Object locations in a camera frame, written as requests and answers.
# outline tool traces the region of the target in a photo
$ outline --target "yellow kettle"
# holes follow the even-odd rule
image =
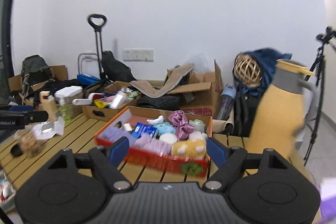
[[[247,144],[249,153],[262,153],[273,148],[287,158],[294,147],[295,135],[299,133],[311,116],[316,104],[316,87],[303,78],[314,75],[302,64],[277,60],[273,82],[265,91],[256,111]],[[313,92],[308,114],[304,114],[303,88]]]

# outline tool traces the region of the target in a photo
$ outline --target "blue plush toy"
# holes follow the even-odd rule
[[[158,136],[161,136],[162,134],[165,134],[165,133],[175,134],[175,128],[168,122],[158,123],[153,127],[157,129]]]

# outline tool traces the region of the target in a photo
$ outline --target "slatted wooden table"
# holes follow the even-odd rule
[[[28,158],[26,155],[14,158],[11,153],[11,147],[16,143],[13,137],[7,139],[0,145],[0,162],[14,187],[19,189],[37,170],[39,170],[53,155],[63,148],[71,148],[73,153],[86,153],[96,146],[93,139],[95,133],[101,129],[106,122],[87,118],[83,114],[75,117],[71,122],[67,123],[63,136],[55,136],[47,140],[42,145],[42,152],[33,157]],[[248,138],[226,136],[214,134],[214,138],[219,140],[227,147],[239,146],[245,147]],[[301,157],[295,151],[288,159],[305,177],[310,179],[309,172],[304,168]],[[209,175],[214,174],[218,168],[214,163],[210,164]],[[153,181],[153,182],[182,182],[182,181],[198,181],[202,185],[206,181],[205,178],[194,176],[185,176],[183,174],[175,174],[147,168],[146,166],[134,165],[128,162],[122,162],[118,167],[120,172],[131,182],[137,181]],[[80,169],[80,173],[91,176],[90,170]],[[256,170],[247,170],[248,174],[255,173]]]

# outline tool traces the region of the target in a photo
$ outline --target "rattan ball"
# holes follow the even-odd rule
[[[236,57],[235,76],[249,88],[260,86],[261,69],[257,62],[248,54],[238,54]]]

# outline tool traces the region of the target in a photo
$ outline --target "blue water bottle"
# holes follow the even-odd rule
[[[226,121],[229,119],[233,103],[235,102],[236,92],[237,89],[235,85],[227,85],[224,88],[219,99],[219,106],[213,116],[215,120]]]

